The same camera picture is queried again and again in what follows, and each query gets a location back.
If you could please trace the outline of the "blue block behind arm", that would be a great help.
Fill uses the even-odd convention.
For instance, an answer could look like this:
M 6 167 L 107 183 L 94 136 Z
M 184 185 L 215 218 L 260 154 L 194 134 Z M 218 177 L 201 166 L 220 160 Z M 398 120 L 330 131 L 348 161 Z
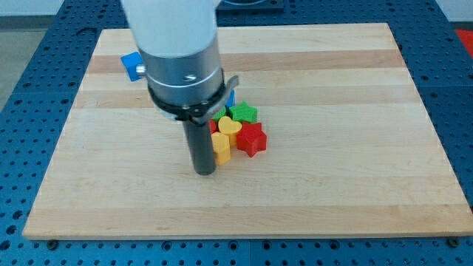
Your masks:
M 235 104 L 236 104 L 236 95 L 235 95 L 235 90 L 232 89 L 231 93 L 230 93 L 230 96 L 229 96 L 227 102 L 225 103 L 225 106 L 227 108 L 231 108 L 232 106 L 235 106 Z

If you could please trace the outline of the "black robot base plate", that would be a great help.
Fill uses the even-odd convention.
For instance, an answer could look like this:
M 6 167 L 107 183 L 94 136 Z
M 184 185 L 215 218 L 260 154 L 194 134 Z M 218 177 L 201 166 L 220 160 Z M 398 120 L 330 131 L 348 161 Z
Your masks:
M 233 10 L 284 10 L 284 0 L 222 0 L 219 11 Z

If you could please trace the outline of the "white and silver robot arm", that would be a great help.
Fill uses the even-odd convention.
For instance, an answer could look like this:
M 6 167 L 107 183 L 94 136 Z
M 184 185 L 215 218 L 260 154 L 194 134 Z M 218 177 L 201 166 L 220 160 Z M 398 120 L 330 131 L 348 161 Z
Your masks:
M 230 96 L 217 37 L 217 0 L 122 0 L 154 104 L 204 124 Z

